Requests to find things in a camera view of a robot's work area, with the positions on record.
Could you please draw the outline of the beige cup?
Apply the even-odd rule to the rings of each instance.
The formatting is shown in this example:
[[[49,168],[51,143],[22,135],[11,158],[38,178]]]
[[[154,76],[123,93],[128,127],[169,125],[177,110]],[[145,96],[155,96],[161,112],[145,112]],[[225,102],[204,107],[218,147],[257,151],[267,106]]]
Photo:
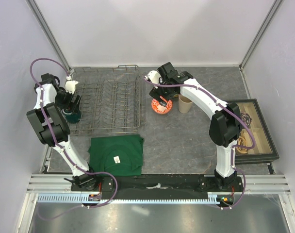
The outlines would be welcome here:
[[[183,95],[179,95],[179,111],[186,114],[190,111],[193,102]]]

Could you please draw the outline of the white red pattern bowl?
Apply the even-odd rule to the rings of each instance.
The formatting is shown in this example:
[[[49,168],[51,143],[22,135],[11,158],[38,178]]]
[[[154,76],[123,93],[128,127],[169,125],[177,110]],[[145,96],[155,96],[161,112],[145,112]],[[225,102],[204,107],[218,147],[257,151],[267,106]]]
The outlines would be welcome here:
[[[167,114],[172,109],[173,103],[169,100],[166,103],[166,106],[162,106],[156,99],[153,99],[151,102],[152,109],[161,115]]]

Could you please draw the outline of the dark green mug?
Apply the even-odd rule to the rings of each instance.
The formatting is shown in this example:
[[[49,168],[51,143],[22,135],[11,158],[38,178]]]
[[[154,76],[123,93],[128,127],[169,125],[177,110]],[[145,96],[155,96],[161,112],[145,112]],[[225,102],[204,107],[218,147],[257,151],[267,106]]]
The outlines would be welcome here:
[[[66,111],[65,109],[62,110],[62,114],[70,124],[76,124],[81,120],[81,112],[79,109],[76,109],[74,112]]]

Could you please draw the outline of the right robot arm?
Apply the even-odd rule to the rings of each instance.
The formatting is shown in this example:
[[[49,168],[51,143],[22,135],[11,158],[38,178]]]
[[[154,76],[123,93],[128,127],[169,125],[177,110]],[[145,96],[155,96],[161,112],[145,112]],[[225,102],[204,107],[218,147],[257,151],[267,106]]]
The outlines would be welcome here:
[[[226,191],[234,182],[234,148],[242,125],[237,104],[227,103],[206,90],[187,71],[178,72],[170,62],[150,71],[144,80],[153,85],[150,95],[166,106],[175,94],[188,98],[210,119],[209,136],[216,145],[217,164],[214,170],[214,185]]]

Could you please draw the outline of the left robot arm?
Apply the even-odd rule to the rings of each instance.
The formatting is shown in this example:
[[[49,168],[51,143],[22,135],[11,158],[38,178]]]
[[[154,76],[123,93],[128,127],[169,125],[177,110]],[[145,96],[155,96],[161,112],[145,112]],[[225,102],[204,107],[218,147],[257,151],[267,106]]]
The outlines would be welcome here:
[[[75,95],[77,81],[67,78],[64,87],[58,77],[46,73],[36,83],[35,107],[26,113],[40,142],[58,152],[70,167],[73,191],[95,191],[100,180],[89,163],[77,152],[70,138],[70,124],[81,119],[81,96]]]

